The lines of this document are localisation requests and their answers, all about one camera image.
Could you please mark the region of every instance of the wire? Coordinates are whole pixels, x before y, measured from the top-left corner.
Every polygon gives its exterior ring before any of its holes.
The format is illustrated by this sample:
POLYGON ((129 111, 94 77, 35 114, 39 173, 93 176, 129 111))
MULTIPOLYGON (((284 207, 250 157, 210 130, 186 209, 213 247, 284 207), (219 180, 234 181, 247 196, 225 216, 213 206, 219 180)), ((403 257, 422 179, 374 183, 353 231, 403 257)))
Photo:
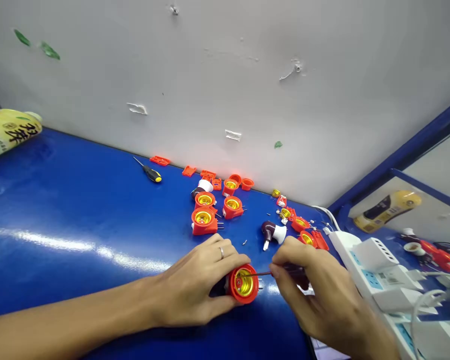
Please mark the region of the wire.
POLYGON ((425 276, 446 276, 446 277, 450 278, 450 274, 449 273, 441 272, 441 271, 430 271, 430 272, 424 271, 421 274, 425 275, 425 276))
POLYGON ((420 296, 418 298, 418 300, 416 301, 415 305, 413 306, 413 312, 411 313, 411 322, 410 322, 410 337, 411 337, 411 341, 413 342, 413 352, 415 353, 415 360, 420 360, 420 358, 421 358, 420 354, 419 354, 419 349, 417 347, 417 342, 415 341, 415 324, 419 320, 419 316, 418 316, 419 309, 420 309, 420 306, 422 306, 423 303, 425 303, 425 300, 428 297, 433 298, 433 296, 435 296, 435 295, 445 295, 445 291, 442 291, 442 290, 428 291, 428 292, 424 293, 422 296, 420 296))
POLYGON ((312 208, 316 208, 316 209, 322 210, 325 214, 328 215, 328 217, 330 218, 330 220, 333 221, 333 224, 335 225, 337 231, 341 231, 341 230, 340 230, 340 226, 339 226, 339 224, 337 223, 337 220, 335 220, 335 216, 330 212, 330 210, 328 210, 328 209, 325 208, 325 207, 316 206, 316 205, 312 205, 311 207, 312 207, 312 208))

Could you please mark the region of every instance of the white wall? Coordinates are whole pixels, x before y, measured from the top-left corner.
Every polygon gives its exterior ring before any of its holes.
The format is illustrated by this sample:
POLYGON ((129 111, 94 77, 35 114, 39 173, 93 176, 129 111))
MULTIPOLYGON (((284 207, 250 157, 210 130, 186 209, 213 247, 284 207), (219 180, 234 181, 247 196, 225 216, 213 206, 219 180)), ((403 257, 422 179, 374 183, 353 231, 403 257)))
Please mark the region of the white wall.
POLYGON ((327 205, 450 105, 450 0, 169 4, 0 0, 2 106, 327 205))

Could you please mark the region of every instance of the power strip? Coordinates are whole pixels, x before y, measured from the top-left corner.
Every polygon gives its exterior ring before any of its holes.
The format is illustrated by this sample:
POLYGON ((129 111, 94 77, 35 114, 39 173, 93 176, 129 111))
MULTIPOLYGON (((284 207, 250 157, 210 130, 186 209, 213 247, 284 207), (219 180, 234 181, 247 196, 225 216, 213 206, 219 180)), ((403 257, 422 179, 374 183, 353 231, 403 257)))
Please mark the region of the power strip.
MULTIPOLYGON (((353 278, 358 291, 361 296, 369 303, 373 311, 381 318, 381 320, 388 326, 397 339, 400 357, 403 360, 415 360, 413 342, 406 330, 405 324, 410 323, 410 317, 403 315, 389 315, 383 313, 377 302, 374 300, 374 294, 385 292, 390 289, 406 288, 411 290, 423 290, 423 287, 418 281, 412 280, 407 275, 408 270, 402 266, 397 265, 395 257, 390 259, 389 267, 385 269, 378 269, 377 272, 370 271, 365 268, 361 262, 360 256, 355 253, 354 249, 357 246, 363 247, 363 243, 357 236, 345 231, 334 231, 330 233, 329 238, 340 255, 345 267, 353 278)), ((381 241, 380 248, 383 250, 384 256, 390 252, 381 241)), ((434 308, 421 309, 424 313, 435 313, 434 308)))

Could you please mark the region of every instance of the blue metal frame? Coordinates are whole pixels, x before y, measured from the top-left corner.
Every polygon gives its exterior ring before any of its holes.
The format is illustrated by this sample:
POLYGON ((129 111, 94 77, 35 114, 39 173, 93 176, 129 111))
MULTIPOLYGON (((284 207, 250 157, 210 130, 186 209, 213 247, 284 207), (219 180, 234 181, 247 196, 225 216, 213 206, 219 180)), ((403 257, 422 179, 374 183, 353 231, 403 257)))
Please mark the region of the blue metal frame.
POLYGON ((417 180, 414 177, 411 177, 410 175, 407 175, 406 173, 397 170, 395 168, 390 169, 390 172, 393 174, 393 176, 402 179, 403 181, 406 181, 410 185, 413 185, 416 188, 419 188, 423 192, 433 196, 435 199, 440 200, 442 203, 447 204, 450 207, 450 196, 445 195, 443 192, 438 191, 434 189, 433 187, 428 186, 427 184, 417 180))
POLYGON ((450 137, 450 107, 357 182, 328 209, 337 214, 346 204, 353 206, 359 203, 393 177, 390 169, 405 169, 448 137, 450 137))

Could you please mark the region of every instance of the yellow bottle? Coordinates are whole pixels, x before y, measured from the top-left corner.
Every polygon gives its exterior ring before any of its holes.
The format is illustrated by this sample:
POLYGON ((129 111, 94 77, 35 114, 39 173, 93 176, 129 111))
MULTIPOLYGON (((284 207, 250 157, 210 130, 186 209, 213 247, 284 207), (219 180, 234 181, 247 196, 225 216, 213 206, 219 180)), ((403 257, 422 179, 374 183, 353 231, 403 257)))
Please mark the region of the yellow bottle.
POLYGON ((357 227, 371 234, 398 215, 422 204, 422 198, 415 192, 401 190, 388 195, 377 205, 353 219, 357 227))
POLYGON ((0 109, 0 154, 40 134, 41 121, 34 112, 0 109))

